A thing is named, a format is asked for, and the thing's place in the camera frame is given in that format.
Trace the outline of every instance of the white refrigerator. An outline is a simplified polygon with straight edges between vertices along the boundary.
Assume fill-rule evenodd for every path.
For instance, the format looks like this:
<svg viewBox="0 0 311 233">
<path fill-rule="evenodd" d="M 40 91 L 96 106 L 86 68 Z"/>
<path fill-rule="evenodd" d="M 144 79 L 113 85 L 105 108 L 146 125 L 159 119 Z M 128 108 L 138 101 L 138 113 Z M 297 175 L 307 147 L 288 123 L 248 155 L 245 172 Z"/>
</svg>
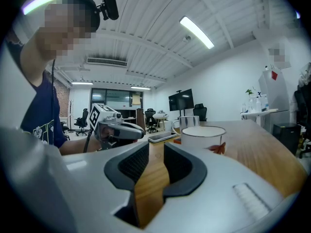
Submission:
<svg viewBox="0 0 311 233">
<path fill-rule="evenodd" d="M 259 78 L 262 94 L 267 94 L 269 109 L 278 109 L 265 116 L 264 128 L 272 133 L 273 125 L 290 122 L 290 103 L 283 74 L 279 69 L 264 71 Z"/>
</svg>

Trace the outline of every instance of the ceiling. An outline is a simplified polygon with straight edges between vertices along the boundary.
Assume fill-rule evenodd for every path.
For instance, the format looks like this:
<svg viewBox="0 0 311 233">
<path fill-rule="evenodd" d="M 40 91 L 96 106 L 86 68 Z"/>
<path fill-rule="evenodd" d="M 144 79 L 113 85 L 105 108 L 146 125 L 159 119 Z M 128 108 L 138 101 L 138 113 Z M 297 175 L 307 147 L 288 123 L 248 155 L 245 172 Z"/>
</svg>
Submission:
<svg viewBox="0 0 311 233">
<path fill-rule="evenodd" d="M 160 87 L 211 56 L 254 40 L 256 28 L 296 26 L 295 11 L 285 0 L 117 0 L 117 6 L 119 19 L 104 21 L 101 15 L 96 35 L 57 60 L 62 81 L 82 77 L 94 84 Z M 183 27 L 183 16 L 195 22 L 215 47 L 207 49 Z M 43 9 L 21 21 L 31 36 L 43 22 Z M 187 35 L 190 42 L 183 41 Z M 126 61 L 127 72 L 84 68 L 89 56 Z"/>
</svg>

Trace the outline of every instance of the black earphone cable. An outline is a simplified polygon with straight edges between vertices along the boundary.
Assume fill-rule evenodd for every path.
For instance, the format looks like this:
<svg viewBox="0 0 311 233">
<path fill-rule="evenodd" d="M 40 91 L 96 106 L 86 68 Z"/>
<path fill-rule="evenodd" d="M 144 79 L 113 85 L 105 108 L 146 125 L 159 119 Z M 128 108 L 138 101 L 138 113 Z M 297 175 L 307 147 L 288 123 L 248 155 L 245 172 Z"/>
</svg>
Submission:
<svg viewBox="0 0 311 233">
<path fill-rule="evenodd" d="M 55 59 L 53 60 L 53 64 L 52 64 L 52 107 L 51 107 L 52 119 L 51 119 L 51 121 L 53 122 L 53 130 L 52 130 L 52 142 L 53 142 L 53 144 L 54 144 L 54 125 L 55 125 L 55 116 L 54 116 L 54 64 L 55 64 Z"/>
<path fill-rule="evenodd" d="M 89 139 L 91 138 L 92 132 L 93 132 L 93 128 L 91 127 L 87 135 L 86 144 L 84 145 L 83 153 L 87 152 L 88 142 L 89 142 Z"/>
</svg>

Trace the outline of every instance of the office chair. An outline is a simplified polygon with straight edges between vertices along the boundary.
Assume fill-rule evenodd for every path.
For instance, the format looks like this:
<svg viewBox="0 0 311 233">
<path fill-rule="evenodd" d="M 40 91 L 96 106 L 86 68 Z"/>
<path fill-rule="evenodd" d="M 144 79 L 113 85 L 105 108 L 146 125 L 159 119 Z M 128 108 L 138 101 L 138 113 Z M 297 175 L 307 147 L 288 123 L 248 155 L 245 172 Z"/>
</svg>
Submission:
<svg viewBox="0 0 311 233">
<path fill-rule="evenodd" d="M 146 115 L 146 125 L 148 125 L 148 117 L 152 117 L 154 114 L 156 113 L 156 111 L 152 108 L 147 109 L 147 111 L 145 111 L 145 115 Z"/>
<path fill-rule="evenodd" d="M 155 133 L 157 132 L 156 128 L 154 127 L 154 125 L 156 125 L 156 120 L 154 119 L 153 115 L 156 113 L 155 110 L 153 109 L 148 109 L 147 111 L 145 111 L 145 115 L 146 115 L 146 124 L 147 124 L 147 131 L 149 132 L 149 134 L 151 134 L 151 132 Z"/>
<path fill-rule="evenodd" d="M 69 128 L 67 126 L 64 126 L 65 122 L 60 122 L 60 123 L 62 125 L 62 131 L 63 131 L 64 137 L 66 137 L 70 141 L 69 135 L 65 135 L 65 131 L 68 131 Z"/>
<path fill-rule="evenodd" d="M 306 139 L 311 140 L 311 95 L 310 95 L 311 83 L 298 87 L 298 90 L 294 92 L 294 96 L 297 101 L 297 124 L 300 124 L 306 128 L 304 134 L 303 143 Z M 304 153 L 311 152 L 311 145 L 307 144 L 306 149 L 300 152 L 299 158 L 302 158 Z"/>
<path fill-rule="evenodd" d="M 200 122 L 206 122 L 207 121 L 206 112 L 207 112 L 207 108 L 204 107 L 204 105 L 202 103 L 196 104 L 194 106 L 193 115 L 199 116 Z"/>
<path fill-rule="evenodd" d="M 88 111 L 87 108 L 83 109 L 83 113 L 82 113 L 82 117 L 77 118 L 76 123 L 74 123 L 74 125 L 79 126 L 79 129 L 81 129 L 80 131 L 76 132 L 76 135 L 79 135 L 80 133 L 83 135 L 86 135 L 86 132 L 84 130 L 84 127 L 87 126 L 87 115 L 88 115 Z"/>
</svg>

